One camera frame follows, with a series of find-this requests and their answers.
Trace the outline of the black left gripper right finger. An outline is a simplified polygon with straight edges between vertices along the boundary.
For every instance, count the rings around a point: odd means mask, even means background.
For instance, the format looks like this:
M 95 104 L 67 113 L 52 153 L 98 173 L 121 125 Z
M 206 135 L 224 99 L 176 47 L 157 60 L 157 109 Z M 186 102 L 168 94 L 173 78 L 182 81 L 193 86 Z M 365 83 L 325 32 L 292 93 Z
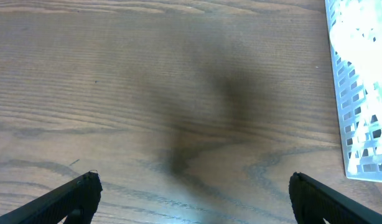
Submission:
M 323 183 L 295 172 L 289 196 L 298 224 L 382 224 L 382 215 Z

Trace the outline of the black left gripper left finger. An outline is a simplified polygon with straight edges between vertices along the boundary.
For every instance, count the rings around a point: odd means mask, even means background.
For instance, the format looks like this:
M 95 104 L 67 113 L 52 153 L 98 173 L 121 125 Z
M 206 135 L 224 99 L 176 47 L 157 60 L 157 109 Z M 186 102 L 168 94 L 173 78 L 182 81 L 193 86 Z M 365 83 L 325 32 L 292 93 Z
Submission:
M 87 172 L 43 196 L 0 216 L 2 224 L 90 224 L 98 209 L 102 185 L 96 172 Z

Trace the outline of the clear plastic perforated basket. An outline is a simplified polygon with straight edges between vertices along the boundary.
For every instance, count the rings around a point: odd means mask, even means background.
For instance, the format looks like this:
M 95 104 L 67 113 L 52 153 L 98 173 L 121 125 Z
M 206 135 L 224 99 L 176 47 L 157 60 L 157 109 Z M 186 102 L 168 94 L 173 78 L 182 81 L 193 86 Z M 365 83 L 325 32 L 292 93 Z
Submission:
M 382 182 L 382 0 L 326 0 L 346 177 Z

